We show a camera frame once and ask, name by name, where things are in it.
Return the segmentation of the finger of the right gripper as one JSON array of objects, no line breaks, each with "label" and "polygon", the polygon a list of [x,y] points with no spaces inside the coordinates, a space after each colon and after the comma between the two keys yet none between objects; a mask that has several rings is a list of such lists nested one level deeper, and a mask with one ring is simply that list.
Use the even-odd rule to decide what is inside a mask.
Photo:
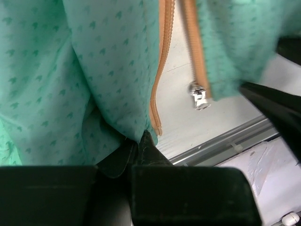
[{"label": "finger of the right gripper", "polygon": [[301,97],[245,82],[239,92],[275,127],[298,162],[301,161]]},{"label": "finger of the right gripper", "polygon": [[301,65],[301,38],[280,38],[277,43],[276,52],[287,60],[297,65]]}]

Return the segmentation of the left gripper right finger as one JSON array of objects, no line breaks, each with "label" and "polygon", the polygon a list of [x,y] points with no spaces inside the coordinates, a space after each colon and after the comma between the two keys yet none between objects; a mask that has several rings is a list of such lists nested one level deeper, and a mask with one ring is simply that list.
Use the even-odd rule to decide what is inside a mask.
[{"label": "left gripper right finger", "polygon": [[144,131],[138,146],[138,165],[173,166],[173,164],[156,148],[151,133]]}]

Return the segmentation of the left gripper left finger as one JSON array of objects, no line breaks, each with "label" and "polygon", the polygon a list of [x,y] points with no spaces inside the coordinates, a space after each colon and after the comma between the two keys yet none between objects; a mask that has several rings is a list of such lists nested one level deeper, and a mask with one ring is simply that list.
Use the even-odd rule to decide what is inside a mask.
[{"label": "left gripper left finger", "polygon": [[120,147],[97,164],[99,171],[108,178],[119,178],[128,164],[134,161],[137,149],[138,144],[135,141],[124,141]]}]

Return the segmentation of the silver zipper slider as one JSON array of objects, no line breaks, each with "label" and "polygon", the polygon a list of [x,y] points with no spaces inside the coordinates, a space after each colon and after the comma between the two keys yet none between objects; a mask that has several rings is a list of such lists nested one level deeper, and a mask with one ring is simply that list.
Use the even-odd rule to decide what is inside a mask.
[{"label": "silver zipper slider", "polygon": [[205,88],[200,86],[196,81],[189,84],[189,94],[193,98],[195,110],[201,111],[211,106],[207,100]]}]

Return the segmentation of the orange and teal jacket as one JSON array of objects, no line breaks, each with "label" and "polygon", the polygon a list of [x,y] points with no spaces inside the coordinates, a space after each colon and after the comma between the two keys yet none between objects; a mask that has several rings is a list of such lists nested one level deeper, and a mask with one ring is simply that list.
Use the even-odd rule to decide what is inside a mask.
[{"label": "orange and teal jacket", "polygon": [[276,55],[300,35],[298,0],[3,0],[0,163],[97,164],[145,130],[173,157],[258,116],[242,82],[300,92]]}]

